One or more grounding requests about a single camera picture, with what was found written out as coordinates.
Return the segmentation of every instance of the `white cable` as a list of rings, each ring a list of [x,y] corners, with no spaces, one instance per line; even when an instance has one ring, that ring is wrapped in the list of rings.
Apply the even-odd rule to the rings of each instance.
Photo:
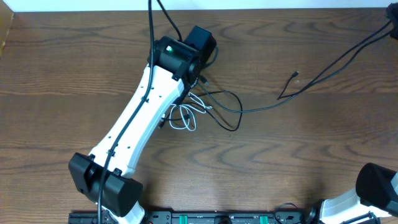
[[[193,93],[191,93],[191,92],[188,93],[188,96],[190,97],[190,99],[191,99],[192,101],[194,101],[195,103],[197,103],[198,105],[200,105],[202,108],[205,108],[205,109],[208,109],[208,110],[210,110],[210,109],[213,108],[212,106],[206,106],[205,103],[201,100],[201,98],[197,97],[195,94],[193,94]],[[198,108],[196,108],[196,107],[194,107],[194,106],[191,106],[191,105],[188,105],[188,104],[183,104],[183,105],[175,105],[175,104],[172,104],[171,106],[173,106],[173,107],[172,107],[172,109],[170,110],[169,123],[170,123],[170,127],[174,128],[174,129],[177,129],[177,130],[184,130],[184,129],[187,129],[187,130],[189,130],[189,131],[194,131],[194,130],[197,129],[197,121],[196,121],[196,119],[195,119],[195,114],[193,113],[193,111],[192,111],[191,109],[193,109],[193,110],[195,110],[195,111],[197,111],[197,112],[199,112],[199,113],[202,113],[202,114],[205,114],[205,113],[206,113],[205,110],[203,110],[203,111],[202,111],[202,110],[199,110]],[[181,127],[181,128],[180,128],[180,127],[174,126],[174,125],[173,125],[173,122],[172,122],[172,114],[173,114],[173,111],[174,111],[175,109],[177,109],[177,108],[180,108],[180,115],[181,115],[181,118],[182,118],[182,122],[183,122],[184,125],[185,125],[184,127]],[[182,113],[182,109],[184,109],[184,110],[187,112],[188,116],[189,116],[188,122],[184,119],[184,114]],[[192,118],[192,120],[193,120],[193,129],[189,127],[189,124],[190,124],[190,122],[191,122],[191,118]]]

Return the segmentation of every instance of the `table surface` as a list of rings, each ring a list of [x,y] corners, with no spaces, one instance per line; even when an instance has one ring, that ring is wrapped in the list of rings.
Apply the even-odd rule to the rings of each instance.
[[[288,92],[301,89],[387,22],[384,9],[170,15],[183,36],[194,25],[213,33],[220,54],[203,71],[209,90],[235,92],[244,109],[275,103],[296,70]],[[154,21],[155,38],[176,36],[161,12]],[[304,208],[352,189],[367,162],[398,170],[397,52],[398,42],[385,38],[285,105],[244,114],[233,133],[205,114],[197,115],[195,132],[156,130],[134,176],[144,184],[141,204]],[[72,210],[95,210],[77,192],[68,161],[89,153],[112,127],[148,54],[147,12],[16,14],[0,59],[0,223],[65,223]],[[238,108],[232,98],[217,97]],[[237,121],[238,114],[215,110],[231,125]]]

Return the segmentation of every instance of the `black cable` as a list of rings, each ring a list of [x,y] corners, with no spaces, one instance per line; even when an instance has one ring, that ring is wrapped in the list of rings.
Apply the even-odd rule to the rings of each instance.
[[[381,224],[380,219],[373,212],[369,212],[369,216],[371,216],[377,224]]]
[[[221,91],[212,91],[212,92],[209,92],[209,94],[217,94],[217,93],[229,93],[229,94],[233,95],[233,96],[237,99],[237,101],[238,101],[238,103],[239,103],[239,106],[240,106],[240,109],[243,110],[242,101],[239,99],[239,97],[238,97],[235,93],[233,93],[233,92],[231,92],[231,91],[228,91],[228,90],[221,90]],[[205,96],[205,95],[207,95],[207,93],[202,93],[202,94],[200,94],[200,95],[197,95],[197,97],[201,97],[201,96]],[[198,103],[195,103],[195,102],[186,102],[186,103],[182,103],[182,104],[191,104],[191,105],[197,105],[197,106],[199,106],[201,109],[205,110],[205,111],[214,119],[214,121],[215,121],[220,127],[222,127],[223,129],[225,129],[225,130],[227,130],[227,131],[236,131],[236,130],[238,130],[238,129],[239,129],[239,126],[240,126],[240,124],[241,124],[241,121],[242,121],[242,115],[243,115],[243,114],[241,113],[241,115],[239,116],[239,120],[238,120],[238,124],[236,125],[236,128],[234,128],[234,129],[229,129],[229,128],[226,128],[225,126],[223,126],[223,125],[217,120],[217,118],[216,118],[212,113],[210,113],[209,110],[207,110],[206,108],[202,107],[202,105],[199,105]],[[162,119],[163,119],[164,121],[180,121],[180,120],[182,120],[182,118],[167,119],[169,116],[170,116],[170,113],[166,116],[166,118],[162,118]],[[189,119],[189,115],[184,115],[184,119],[185,119],[185,120]]]
[[[345,55],[347,55],[349,52],[351,52],[352,50],[354,50],[356,47],[358,47],[359,45],[363,44],[365,41],[369,40],[370,38],[374,37],[376,34],[378,34],[380,31],[382,31],[383,29],[385,29],[389,24],[391,23],[391,21],[389,21],[387,24],[385,24],[382,28],[380,28],[378,31],[376,31],[375,33],[373,33],[372,35],[370,35],[369,37],[365,38],[364,40],[362,40],[360,43],[358,43],[357,45],[355,45],[354,47],[352,47],[351,49],[349,49],[347,52],[345,52],[339,59],[337,59],[336,61],[334,61],[331,65],[329,65],[326,69],[324,69],[317,77],[315,77],[309,84],[307,84],[307,86],[305,86],[304,88],[302,88],[300,91],[290,94],[290,95],[286,95],[286,96],[281,96],[279,95],[278,99],[281,98],[287,98],[284,101],[281,101],[280,103],[274,104],[272,106],[267,106],[264,108],[257,108],[257,109],[251,109],[251,110],[241,110],[241,111],[236,111],[236,110],[231,110],[223,105],[221,105],[219,102],[217,102],[211,95],[209,95],[209,97],[220,107],[222,107],[224,110],[232,112],[232,113],[250,113],[250,112],[255,112],[255,111],[261,111],[261,110],[269,110],[272,108],[275,108],[277,106],[280,106],[286,102],[288,102],[289,100],[291,100],[292,98],[296,97],[298,94],[302,93],[303,91],[305,91],[306,89],[310,88],[311,86],[314,86],[317,83],[323,82],[325,80],[327,80],[328,78],[331,78],[332,76],[340,73],[342,70],[344,70],[353,60],[354,58],[360,53],[360,51],[362,51],[365,47],[375,43],[378,40],[381,40],[383,38],[385,38],[386,36],[388,36],[390,32],[383,34],[382,36],[364,44],[361,48],[359,48],[355,54],[352,56],[352,58],[343,66],[341,67],[339,70],[333,72],[332,74],[326,76],[325,78],[322,78],[321,80],[317,81],[317,79],[323,74],[325,73],[331,66],[333,66],[335,63],[337,63],[339,60],[341,60]],[[289,82],[291,81],[291,79],[293,79],[294,76],[297,76],[298,73],[294,73],[291,78],[288,80],[285,88],[287,87],[287,85],[289,84]],[[208,93],[207,90],[200,84],[198,83],[199,87],[205,92]]]
[[[195,102],[188,102],[188,103],[186,103],[186,104],[191,104],[191,105],[199,106],[201,109],[205,110],[206,113],[209,114],[209,115],[214,119],[214,121],[215,121],[220,127],[222,127],[223,129],[225,129],[225,130],[227,130],[227,131],[237,131],[237,130],[239,129],[240,125],[241,125],[242,113],[241,113],[241,115],[239,116],[239,120],[238,120],[238,124],[236,125],[236,128],[234,128],[234,129],[229,129],[229,128],[226,128],[225,126],[223,126],[223,125],[217,120],[217,118],[216,118],[212,113],[210,113],[210,111],[209,111],[208,109],[204,108],[202,105],[199,105],[198,103],[195,103]]]
[[[294,72],[294,73],[292,74],[292,76],[290,76],[289,80],[287,80],[287,82],[286,82],[286,85],[285,85],[284,89],[283,89],[282,92],[279,94],[277,100],[279,100],[279,99],[281,98],[281,96],[285,93],[285,90],[286,90],[287,86],[289,85],[290,81],[292,81],[292,79],[293,79],[294,77],[296,77],[298,74],[299,74],[299,71],[296,71],[296,72]]]
[[[377,35],[378,33],[380,33],[381,31],[383,31],[389,24],[391,23],[391,21],[387,22],[384,26],[382,26],[379,30],[377,30],[376,32],[374,32],[373,34],[371,34],[369,37],[363,39],[361,42],[359,42],[358,44],[356,44],[354,47],[350,48],[348,51],[346,51],[342,56],[340,56],[337,60],[335,60],[333,63],[331,63],[329,66],[327,66],[327,68],[325,68],[321,73],[319,73],[319,75],[317,75],[310,83],[308,83],[305,87],[303,87],[301,90],[293,93],[293,94],[289,94],[289,95],[285,95],[285,96],[279,96],[278,99],[281,98],[286,98],[286,97],[290,97],[293,95],[298,95],[299,93],[302,93],[303,91],[309,89],[311,86],[314,86],[315,81],[321,77],[327,70],[329,70],[332,66],[334,66],[337,62],[339,62],[343,57],[345,57],[347,54],[349,54],[351,51],[353,51],[355,48],[359,47],[360,45],[364,44],[366,41],[368,41],[370,38],[374,37],[375,35]]]
[[[354,58],[357,56],[357,54],[359,54],[359,52],[360,52],[361,50],[363,50],[365,47],[367,47],[367,46],[369,46],[369,45],[375,43],[376,41],[381,40],[381,39],[387,37],[390,33],[391,33],[391,31],[388,32],[388,33],[386,33],[386,34],[383,34],[382,36],[380,36],[380,37],[378,37],[378,38],[376,38],[376,39],[374,39],[374,40],[372,40],[372,41],[370,41],[370,42],[368,42],[368,43],[366,43],[366,44],[364,44],[361,48],[359,48],[359,49],[355,52],[355,54],[350,58],[350,60],[349,60],[344,66],[342,66],[340,69],[338,69],[337,71],[333,72],[332,74],[330,74],[330,75],[328,75],[328,76],[326,76],[326,77],[324,77],[324,78],[321,78],[320,80],[314,82],[313,85],[318,84],[318,83],[320,83],[320,82],[323,82],[323,81],[327,80],[328,78],[331,78],[331,77],[333,77],[333,76],[339,74],[341,71],[343,71],[343,70],[354,60]]]
[[[210,67],[210,65],[212,65],[216,61],[217,56],[218,56],[218,46],[216,46],[216,53],[214,53],[213,59],[211,60],[211,62],[209,62],[205,66],[203,66],[203,69]]]
[[[212,94],[217,94],[217,93],[229,93],[229,94],[233,95],[233,96],[236,98],[236,100],[238,101],[240,109],[243,110],[242,101],[239,99],[239,97],[238,97],[235,93],[233,93],[233,92],[231,92],[231,91],[228,91],[228,90],[220,90],[220,91],[212,91],[212,92],[202,93],[202,94],[197,95],[197,97],[201,97],[201,96],[205,96],[205,95],[209,95],[209,96],[210,96],[210,95],[212,95]],[[197,103],[192,103],[192,104],[198,105],[198,106],[200,106],[202,109],[204,109],[204,110],[214,119],[214,121],[216,121],[216,123],[217,123],[220,127],[222,127],[223,129],[225,129],[225,130],[227,130],[227,131],[237,131],[237,130],[239,129],[239,126],[241,125],[243,113],[240,113],[241,115],[239,116],[239,120],[238,120],[238,124],[236,125],[236,128],[234,128],[234,129],[229,129],[229,128],[224,127],[224,126],[215,118],[215,116],[212,115],[212,113],[210,113],[206,108],[202,107],[201,105],[199,105],[199,104],[197,104]]]
[[[150,92],[150,89],[151,89],[151,86],[152,86],[152,80],[154,77],[154,42],[155,42],[155,37],[154,37],[154,23],[152,20],[152,1],[151,0],[148,0],[148,16],[149,16],[149,32],[150,32],[150,72],[149,72],[148,87],[147,87],[147,90],[146,90],[144,96],[141,98],[141,102],[138,104],[137,108],[134,110],[133,114],[131,115],[131,117],[129,118],[127,123],[124,125],[124,127],[122,128],[122,130],[120,131],[118,136],[116,137],[111,149],[108,151],[108,156],[106,157],[104,169],[101,174],[101,181],[100,181],[99,191],[98,191],[99,192],[99,194],[98,194],[98,223],[102,222],[101,207],[102,207],[103,185],[105,183],[106,171],[108,170],[109,162],[114,153],[114,149],[118,145],[118,142],[122,138],[124,132],[127,130],[129,125],[131,124],[131,121],[134,119],[134,117],[137,115],[138,111],[141,109],[143,104],[146,102],[147,97]]]
[[[250,112],[255,112],[255,111],[269,110],[269,109],[275,108],[275,107],[277,107],[277,106],[280,106],[280,105],[282,105],[282,104],[284,104],[284,103],[288,102],[289,100],[291,100],[291,99],[293,99],[293,98],[296,97],[296,95],[291,96],[290,98],[287,98],[286,100],[284,100],[284,101],[282,101],[282,102],[279,102],[279,103],[277,103],[277,104],[274,104],[274,105],[272,105],[272,106],[266,106],[266,107],[263,107],[263,108],[257,108],[257,109],[251,109],[251,110],[240,110],[240,111],[237,111],[237,110],[231,110],[231,109],[229,109],[229,108],[226,108],[226,107],[223,106],[221,103],[219,103],[216,99],[214,99],[213,96],[210,95],[210,93],[206,90],[206,88],[203,87],[200,83],[198,83],[198,86],[199,86],[199,87],[211,98],[211,100],[213,100],[218,106],[220,106],[220,107],[223,108],[224,110],[229,111],[229,112],[231,112],[231,113],[250,113]]]
[[[290,203],[290,202],[288,202],[288,203],[283,203],[282,205],[279,205],[279,207],[274,211],[274,218],[275,218],[276,222],[279,223],[279,224],[282,224],[282,223],[279,221],[280,218],[277,218],[276,213],[277,213],[282,207],[284,207],[284,206],[286,206],[286,205],[291,205],[291,206],[295,207],[297,210],[299,209],[299,208],[297,208],[297,206],[296,206],[295,204]],[[299,223],[301,223],[301,219],[302,219],[302,217],[300,217],[300,221],[298,221],[297,223],[294,223],[294,224],[299,224]]]
[[[169,14],[167,13],[166,9],[163,7],[163,4],[160,2],[160,0],[157,0],[157,3],[159,3],[160,7],[162,8],[162,11],[163,11],[164,15],[167,17],[167,19],[169,20],[169,22],[171,23],[171,25],[174,27],[175,31],[177,32],[178,39],[180,40],[180,42],[182,42],[182,36],[181,36],[180,30],[175,25],[175,23],[173,22],[172,18],[170,18]]]

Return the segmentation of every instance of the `green connector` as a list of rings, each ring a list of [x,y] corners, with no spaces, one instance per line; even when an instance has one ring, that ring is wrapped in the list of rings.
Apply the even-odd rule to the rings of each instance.
[[[188,215],[180,215],[180,224],[188,224]]]
[[[268,216],[260,216],[260,224],[268,224]]]

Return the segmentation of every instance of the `cable end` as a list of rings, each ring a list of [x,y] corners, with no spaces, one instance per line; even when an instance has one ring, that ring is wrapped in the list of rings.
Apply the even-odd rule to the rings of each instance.
[[[207,81],[207,79],[203,75],[200,75],[199,79],[206,87],[209,87],[210,84],[209,84],[209,82]]]
[[[296,77],[297,75],[299,75],[299,71],[295,71],[292,75],[292,77]]]
[[[159,123],[159,125],[157,126],[157,129],[162,129],[165,123],[166,123],[166,121],[161,121]]]

